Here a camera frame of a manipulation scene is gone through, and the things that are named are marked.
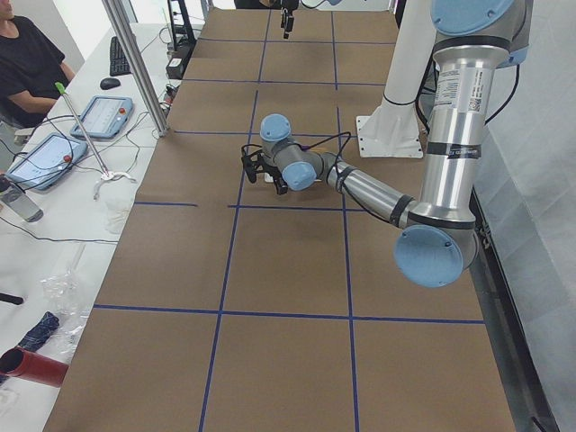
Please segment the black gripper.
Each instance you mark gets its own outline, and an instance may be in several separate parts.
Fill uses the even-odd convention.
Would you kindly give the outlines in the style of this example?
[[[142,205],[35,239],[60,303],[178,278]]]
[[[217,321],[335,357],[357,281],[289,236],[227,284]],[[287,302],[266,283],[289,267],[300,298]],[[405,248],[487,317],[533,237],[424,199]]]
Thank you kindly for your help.
[[[288,185],[283,180],[277,166],[266,162],[264,151],[260,145],[246,144],[241,147],[241,162],[243,171],[250,183],[257,181],[257,174],[268,174],[272,177],[276,193],[283,195],[288,192]]]

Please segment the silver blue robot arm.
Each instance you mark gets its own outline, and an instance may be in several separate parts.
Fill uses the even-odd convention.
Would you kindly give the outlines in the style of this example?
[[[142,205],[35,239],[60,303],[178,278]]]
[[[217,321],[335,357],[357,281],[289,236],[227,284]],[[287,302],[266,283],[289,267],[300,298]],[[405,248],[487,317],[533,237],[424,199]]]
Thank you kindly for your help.
[[[276,191],[318,181],[400,229],[397,267],[428,288],[451,284],[475,259],[479,242],[469,207],[482,154],[494,72],[526,58],[529,1],[406,1],[381,104],[356,120],[364,158],[423,158],[418,197],[401,193],[336,153],[303,146],[288,119],[267,115],[257,150],[243,150],[250,182],[265,173]]]

